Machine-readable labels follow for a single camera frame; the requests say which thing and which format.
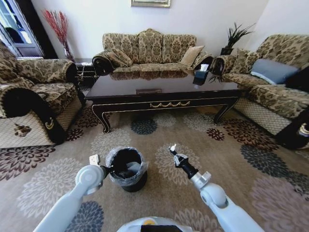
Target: trash can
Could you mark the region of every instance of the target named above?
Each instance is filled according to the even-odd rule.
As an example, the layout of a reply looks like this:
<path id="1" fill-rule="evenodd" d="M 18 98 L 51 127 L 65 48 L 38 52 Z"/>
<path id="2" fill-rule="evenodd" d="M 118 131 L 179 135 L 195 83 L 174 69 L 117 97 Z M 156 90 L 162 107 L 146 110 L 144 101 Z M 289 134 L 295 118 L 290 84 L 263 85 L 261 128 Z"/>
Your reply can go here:
<path id="1" fill-rule="evenodd" d="M 112 168 L 110 179 L 125 191 L 136 192 L 147 181 L 148 163 L 134 147 L 116 147 L 106 156 L 106 166 Z"/>

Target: vase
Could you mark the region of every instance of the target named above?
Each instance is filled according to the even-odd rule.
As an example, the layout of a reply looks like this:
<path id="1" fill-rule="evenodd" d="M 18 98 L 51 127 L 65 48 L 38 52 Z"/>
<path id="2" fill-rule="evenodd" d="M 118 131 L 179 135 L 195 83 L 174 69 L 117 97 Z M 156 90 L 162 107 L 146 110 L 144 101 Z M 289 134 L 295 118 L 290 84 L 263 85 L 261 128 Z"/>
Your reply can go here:
<path id="1" fill-rule="evenodd" d="M 69 45 L 67 42 L 64 42 L 63 44 L 63 51 L 64 55 L 66 56 L 67 59 L 74 60 L 74 57 L 70 51 Z"/>
<path id="2" fill-rule="evenodd" d="M 221 54 L 220 55 L 230 55 L 233 51 L 233 48 L 231 47 L 223 47 L 221 49 Z"/>

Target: black coffee table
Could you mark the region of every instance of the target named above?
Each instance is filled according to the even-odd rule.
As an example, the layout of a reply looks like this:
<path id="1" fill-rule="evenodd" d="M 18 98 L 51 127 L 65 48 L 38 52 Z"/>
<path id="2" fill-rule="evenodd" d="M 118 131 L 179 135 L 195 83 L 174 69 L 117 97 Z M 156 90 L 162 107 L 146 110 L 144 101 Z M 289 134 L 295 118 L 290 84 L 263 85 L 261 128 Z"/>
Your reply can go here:
<path id="1" fill-rule="evenodd" d="M 214 118 L 218 123 L 231 109 L 245 90 L 234 82 L 210 80 L 205 83 L 192 75 L 180 78 L 120 77 L 113 74 L 101 76 L 86 95 L 93 101 L 92 111 L 101 121 L 104 133 L 111 131 L 105 113 L 161 110 L 199 106 L 222 105 Z"/>

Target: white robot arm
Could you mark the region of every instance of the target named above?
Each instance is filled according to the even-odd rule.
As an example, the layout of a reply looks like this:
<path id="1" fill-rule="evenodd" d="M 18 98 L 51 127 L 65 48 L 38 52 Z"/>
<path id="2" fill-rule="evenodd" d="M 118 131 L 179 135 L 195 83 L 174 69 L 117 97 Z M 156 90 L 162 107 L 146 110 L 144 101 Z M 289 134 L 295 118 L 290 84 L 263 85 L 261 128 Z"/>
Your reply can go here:
<path id="1" fill-rule="evenodd" d="M 99 156 L 91 156 L 90 163 L 94 165 L 87 165 L 77 173 L 75 188 L 56 202 L 34 230 L 35 232 L 65 231 L 80 209 L 83 196 L 94 193 L 102 186 L 108 171 L 105 167 L 96 165 L 99 163 Z"/>
<path id="2" fill-rule="evenodd" d="M 210 183 L 211 174 L 206 172 L 201 175 L 188 162 L 188 157 L 177 154 L 176 144 L 169 148 L 174 156 L 176 168 L 182 168 L 194 186 L 200 191 L 203 202 L 209 206 L 217 216 L 225 232 L 263 232 L 264 230 L 244 211 L 236 205 L 226 194 L 222 187 Z"/>
<path id="3" fill-rule="evenodd" d="M 225 194 L 219 185 L 210 183 L 211 174 L 201 175 L 189 162 L 188 157 L 175 151 L 176 145 L 169 148 L 174 156 L 176 168 L 182 168 L 194 186 L 200 191 L 203 202 L 217 216 L 226 232 L 263 232 L 263 229 Z M 75 188 L 62 196 L 39 223 L 35 232 L 63 232 L 77 214 L 84 195 L 92 194 L 103 184 L 111 169 L 99 166 L 99 156 L 91 156 L 90 164 L 83 167 L 75 178 Z M 192 232 L 190 227 L 178 225 L 171 219 L 146 217 L 123 225 L 118 232 L 140 231 L 142 225 L 176 226 L 179 231 Z"/>

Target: beige pillow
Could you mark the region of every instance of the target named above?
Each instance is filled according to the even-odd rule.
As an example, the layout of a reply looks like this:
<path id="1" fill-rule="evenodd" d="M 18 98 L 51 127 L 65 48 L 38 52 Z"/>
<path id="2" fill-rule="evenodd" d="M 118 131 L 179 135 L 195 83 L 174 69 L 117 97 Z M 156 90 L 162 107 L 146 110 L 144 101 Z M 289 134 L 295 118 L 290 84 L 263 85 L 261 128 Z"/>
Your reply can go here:
<path id="1" fill-rule="evenodd" d="M 130 59 L 130 57 L 124 53 L 123 51 L 117 49 L 117 48 L 112 48 L 112 51 L 118 56 L 119 59 L 122 60 L 128 67 L 131 67 L 133 65 L 133 61 Z"/>
<path id="2" fill-rule="evenodd" d="M 256 52 L 238 49 L 234 66 L 230 73 L 251 73 L 252 66 L 260 58 Z"/>
<path id="3" fill-rule="evenodd" d="M 188 50 L 185 52 L 180 63 L 191 66 L 194 63 L 194 60 L 197 58 L 198 54 L 203 50 L 204 47 L 205 46 L 189 47 Z"/>

